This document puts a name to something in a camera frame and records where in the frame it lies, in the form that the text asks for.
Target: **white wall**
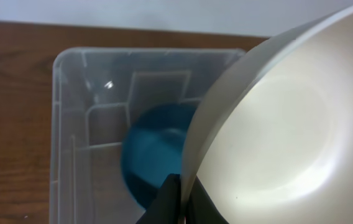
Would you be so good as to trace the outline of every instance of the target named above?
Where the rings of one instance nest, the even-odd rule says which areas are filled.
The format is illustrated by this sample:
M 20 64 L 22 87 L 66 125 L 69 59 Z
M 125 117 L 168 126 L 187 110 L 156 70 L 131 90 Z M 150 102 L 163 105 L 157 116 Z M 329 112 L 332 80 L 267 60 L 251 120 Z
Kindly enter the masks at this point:
M 353 0 L 0 0 L 1 21 L 279 34 Z

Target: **plastic bin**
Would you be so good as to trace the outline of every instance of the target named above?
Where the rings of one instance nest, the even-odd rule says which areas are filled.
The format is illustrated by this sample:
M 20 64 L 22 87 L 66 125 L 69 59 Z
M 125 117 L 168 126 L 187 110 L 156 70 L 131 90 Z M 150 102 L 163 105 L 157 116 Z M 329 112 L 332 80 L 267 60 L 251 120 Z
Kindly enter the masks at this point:
M 131 123 L 163 103 L 198 105 L 244 52 L 73 48 L 53 64 L 50 223 L 135 223 L 121 176 Z

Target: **wooden table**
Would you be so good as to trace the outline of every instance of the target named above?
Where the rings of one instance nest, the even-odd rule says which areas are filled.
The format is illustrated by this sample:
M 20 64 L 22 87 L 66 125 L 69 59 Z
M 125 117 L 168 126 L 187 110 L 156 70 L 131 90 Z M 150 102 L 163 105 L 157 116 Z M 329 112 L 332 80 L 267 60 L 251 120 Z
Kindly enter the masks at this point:
M 48 223 L 52 62 L 69 47 L 250 50 L 264 38 L 0 22 L 0 223 Z

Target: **blue bowl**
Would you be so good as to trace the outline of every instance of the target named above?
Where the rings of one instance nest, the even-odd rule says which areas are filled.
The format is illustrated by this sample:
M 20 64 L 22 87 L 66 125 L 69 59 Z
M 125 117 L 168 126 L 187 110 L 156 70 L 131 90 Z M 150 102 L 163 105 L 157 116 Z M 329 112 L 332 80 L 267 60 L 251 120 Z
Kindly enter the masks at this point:
M 162 105 L 144 113 L 122 144 L 121 170 L 131 194 L 148 208 L 168 174 L 181 173 L 183 144 L 196 108 Z

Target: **blue plate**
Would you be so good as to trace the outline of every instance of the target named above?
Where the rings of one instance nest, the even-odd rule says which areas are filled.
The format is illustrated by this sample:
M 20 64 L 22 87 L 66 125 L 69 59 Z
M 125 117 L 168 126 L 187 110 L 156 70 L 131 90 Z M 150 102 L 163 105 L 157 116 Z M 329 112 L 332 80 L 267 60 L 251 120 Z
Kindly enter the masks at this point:
M 131 194 L 144 208 L 168 174 L 181 173 L 183 144 L 196 108 L 162 105 L 144 113 L 122 144 L 121 170 Z

